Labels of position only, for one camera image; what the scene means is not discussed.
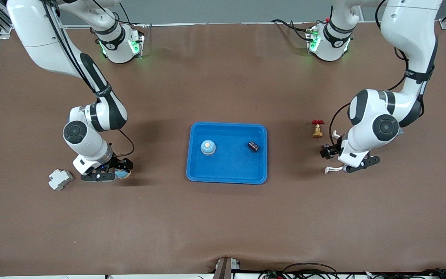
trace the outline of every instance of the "white bracket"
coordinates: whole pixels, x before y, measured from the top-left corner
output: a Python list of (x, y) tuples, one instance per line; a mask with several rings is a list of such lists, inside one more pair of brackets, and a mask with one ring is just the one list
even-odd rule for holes
[[(218, 264), (221, 262), (222, 258), (216, 262), (215, 269), (218, 269)], [(240, 261), (235, 258), (230, 258), (230, 263), (232, 264), (232, 270), (240, 270)]]
[(334, 138), (335, 140), (339, 139), (341, 136), (339, 134), (336, 133), (336, 130), (333, 131), (333, 135), (331, 135), (332, 138)]
[(438, 19), (438, 22), (440, 23), (440, 27), (441, 27), (443, 30), (446, 30), (446, 24), (443, 22), (443, 20), (442, 20), (441, 18)]
[(345, 166), (339, 167), (339, 168), (326, 167), (326, 169), (324, 169), (324, 174), (328, 174), (329, 172), (333, 172), (333, 171), (341, 171), (341, 170), (344, 170), (344, 168), (345, 168)]

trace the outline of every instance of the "green led light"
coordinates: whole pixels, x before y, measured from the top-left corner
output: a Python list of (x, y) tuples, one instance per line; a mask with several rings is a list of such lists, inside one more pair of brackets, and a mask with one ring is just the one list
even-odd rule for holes
[(317, 50), (317, 46), (319, 46), (319, 43), (321, 42), (321, 37), (316, 36), (315, 39), (311, 42), (310, 50), (312, 52), (315, 52)]
[(343, 53), (347, 52), (348, 43), (350, 43), (350, 39), (348, 39), (347, 42), (345, 43), (345, 48), (343, 49)]
[(129, 40), (129, 43), (130, 43), (130, 48), (132, 49), (132, 52), (134, 54), (137, 54), (139, 52), (139, 44), (136, 43), (135, 41), (130, 41), (130, 40)]
[(101, 46), (101, 49), (103, 50), (103, 54), (106, 55), (106, 51), (104, 50), (104, 46), (103, 46), (103, 44), (101, 43), (101, 41), (99, 41), (99, 45)]

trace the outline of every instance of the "white electrical component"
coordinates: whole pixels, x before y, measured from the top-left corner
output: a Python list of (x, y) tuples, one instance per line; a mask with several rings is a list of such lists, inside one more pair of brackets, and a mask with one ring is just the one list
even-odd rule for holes
[(48, 182), (49, 186), (56, 191), (61, 191), (63, 186), (73, 180), (73, 176), (65, 170), (55, 169), (55, 171), (49, 175), (49, 179), (51, 179), (51, 181)]

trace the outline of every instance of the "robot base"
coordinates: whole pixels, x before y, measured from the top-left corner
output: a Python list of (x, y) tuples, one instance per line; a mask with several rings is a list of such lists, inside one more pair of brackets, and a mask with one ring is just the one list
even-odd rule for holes
[(110, 50), (107, 45), (104, 46), (101, 41), (97, 41), (101, 46), (104, 57), (117, 64), (127, 63), (134, 58), (142, 58), (144, 52), (144, 33), (125, 24), (121, 24), (121, 26), (126, 30), (127, 36), (117, 49)]
[(307, 42), (307, 51), (309, 54), (314, 54), (323, 61), (331, 62), (338, 60), (345, 52), (347, 52), (348, 45), (352, 38), (347, 42), (342, 43), (340, 47), (333, 47), (329, 41), (324, 38), (325, 23), (319, 23), (306, 31), (306, 38), (311, 39)]

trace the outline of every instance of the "small blue object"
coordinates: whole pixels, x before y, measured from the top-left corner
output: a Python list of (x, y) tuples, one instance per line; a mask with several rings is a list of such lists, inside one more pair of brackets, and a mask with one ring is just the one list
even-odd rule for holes
[[(211, 156), (203, 142), (218, 144)], [(247, 144), (259, 146), (253, 152)], [(268, 133), (263, 125), (197, 122), (190, 131), (187, 177), (198, 182), (262, 184), (268, 177)]]
[(129, 176), (130, 173), (127, 172), (126, 170), (115, 169), (115, 174), (117, 175), (118, 178), (125, 178)]
[(216, 144), (213, 141), (206, 139), (201, 144), (201, 151), (204, 155), (211, 155), (216, 150)]

